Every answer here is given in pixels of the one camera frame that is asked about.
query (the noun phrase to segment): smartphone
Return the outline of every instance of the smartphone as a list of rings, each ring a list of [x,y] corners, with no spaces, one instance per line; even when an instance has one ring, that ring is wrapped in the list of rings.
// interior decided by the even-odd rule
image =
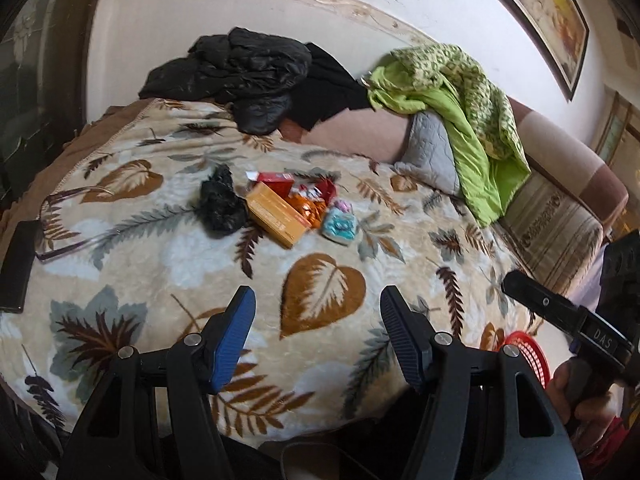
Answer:
[[[19,222],[0,270],[0,311],[21,314],[31,267],[35,258],[35,239],[39,220]]]

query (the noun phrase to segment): blue gripper pad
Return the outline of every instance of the blue gripper pad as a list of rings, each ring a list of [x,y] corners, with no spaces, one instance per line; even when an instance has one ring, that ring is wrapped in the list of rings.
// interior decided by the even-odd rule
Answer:
[[[424,371],[431,364],[429,339],[435,333],[431,323],[409,309],[395,286],[386,286],[380,294],[380,314],[404,380],[420,392],[425,383]]]
[[[213,349],[213,370],[210,384],[218,393],[233,377],[240,352],[255,317],[255,293],[240,286],[226,308],[222,323],[226,325],[220,342]]]

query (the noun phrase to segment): red fabric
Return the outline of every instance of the red fabric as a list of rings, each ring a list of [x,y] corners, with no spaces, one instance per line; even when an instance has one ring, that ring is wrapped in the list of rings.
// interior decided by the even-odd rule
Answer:
[[[582,469],[583,475],[590,476],[595,474],[598,469],[611,460],[611,457],[613,457],[614,453],[624,442],[629,430],[627,430],[623,424],[620,424],[621,421],[619,417],[614,418],[607,430],[608,432],[615,428],[613,432],[603,438],[601,444],[595,451],[580,460],[580,468]]]

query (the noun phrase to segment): lime green fabric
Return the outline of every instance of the lime green fabric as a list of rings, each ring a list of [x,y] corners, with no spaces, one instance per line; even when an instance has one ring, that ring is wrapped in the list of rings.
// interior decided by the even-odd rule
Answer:
[[[442,116],[466,203],[481,226],[503,216],[530,175],[511,105],[482,67],[455,45],[392,51],[370,76],[369,100],[399,114]]]

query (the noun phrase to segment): human hand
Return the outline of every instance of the human hand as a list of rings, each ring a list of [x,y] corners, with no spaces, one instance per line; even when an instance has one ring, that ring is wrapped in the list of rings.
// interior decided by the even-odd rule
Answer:
[[[546,394],[549,396],[556,412],[563,424],[571,418],[571,406],[566,400],[564,389],[569,382],[570,363],[562,363],[554,372],[554,378],[546,386]],[[617,403],[611,392],[602,397],[593,397],[578,404],[574,411],[575,418],[580,420],[584,430],[577,433],[574,440],[574,449],[580,453],[597,443],[616,416]]]

